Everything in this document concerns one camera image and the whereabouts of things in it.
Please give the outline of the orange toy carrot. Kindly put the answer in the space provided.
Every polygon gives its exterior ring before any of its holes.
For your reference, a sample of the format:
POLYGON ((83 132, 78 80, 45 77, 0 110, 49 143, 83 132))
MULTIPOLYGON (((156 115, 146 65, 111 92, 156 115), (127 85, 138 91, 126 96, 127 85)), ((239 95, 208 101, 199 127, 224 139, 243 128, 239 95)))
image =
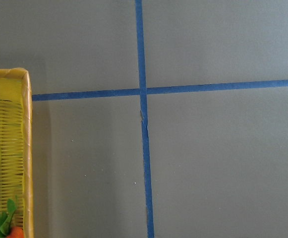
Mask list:
POLYGON ((0 212, 0 238, 23 238, 23 229, 12 225, 17 203, 12 199, 8 199, 6 207, 7 211, 0 212))

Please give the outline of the yellow plastic woven basket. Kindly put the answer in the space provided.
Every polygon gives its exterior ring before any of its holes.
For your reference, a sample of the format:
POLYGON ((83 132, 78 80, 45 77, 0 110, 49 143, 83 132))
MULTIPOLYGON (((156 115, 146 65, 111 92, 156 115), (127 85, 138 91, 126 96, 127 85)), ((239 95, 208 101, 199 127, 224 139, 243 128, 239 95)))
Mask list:
POLYGON ((32 175, 32 93, 29 72, 0 69, 0 212, 17 203, 13 226, 34 235, 32 175))

